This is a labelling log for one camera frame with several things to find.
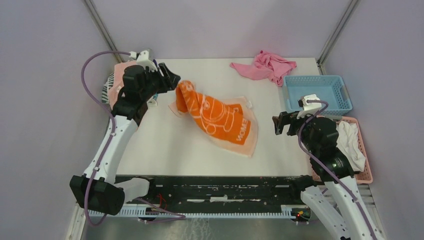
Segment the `orange cartoon towel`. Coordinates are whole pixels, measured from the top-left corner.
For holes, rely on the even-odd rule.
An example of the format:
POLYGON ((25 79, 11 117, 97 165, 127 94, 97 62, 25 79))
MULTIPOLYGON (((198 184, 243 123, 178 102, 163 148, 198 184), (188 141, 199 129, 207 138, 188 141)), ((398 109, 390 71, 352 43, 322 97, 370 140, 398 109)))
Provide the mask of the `orange cartoon towel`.
POLYGON ((244 157, 252 157, 259 126, 251 102, 244 96, 219 100, 200 93, 189 80, 180 81, 176 100, 169 105, 179 118, 189 116, 218 147, 244 157))

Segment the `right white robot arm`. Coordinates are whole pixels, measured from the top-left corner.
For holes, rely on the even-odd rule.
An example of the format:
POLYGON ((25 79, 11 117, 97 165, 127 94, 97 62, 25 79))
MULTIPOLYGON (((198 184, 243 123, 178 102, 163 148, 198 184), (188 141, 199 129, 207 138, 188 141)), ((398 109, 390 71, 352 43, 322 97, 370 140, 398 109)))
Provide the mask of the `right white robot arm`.
POLYGON ((309 155, 313 171, 324 183, 337 208, 324 197, 313 178, 302 175, 290 184, 289 199, 306 204, 334 240, 382 240, 361 197, 347 157, 337 148, 339 133, 335 121, 297 113, 281 112, 272 117, 276 135, 288 126, 288 136, 297 136, 300 148, 309 155))

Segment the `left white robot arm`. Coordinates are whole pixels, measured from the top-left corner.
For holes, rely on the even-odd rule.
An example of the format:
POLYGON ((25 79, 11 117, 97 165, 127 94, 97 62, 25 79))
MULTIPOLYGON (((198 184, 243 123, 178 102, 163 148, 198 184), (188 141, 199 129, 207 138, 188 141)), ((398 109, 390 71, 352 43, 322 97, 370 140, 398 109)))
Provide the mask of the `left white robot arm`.
POLYGON ((74 175, 69 183, 86 214, 95 211, 115 216, 127 202, 140 198, 150 204, 158 195, 145 178, 116 183, 116 175, 124 151, 148 110, 148 101, 156 94, 173 91, 181 77, 161 62, 156 70, 128 66, 122 79, 123 87, 110 112, 110 123, 98 152, 84 173, 74 175))

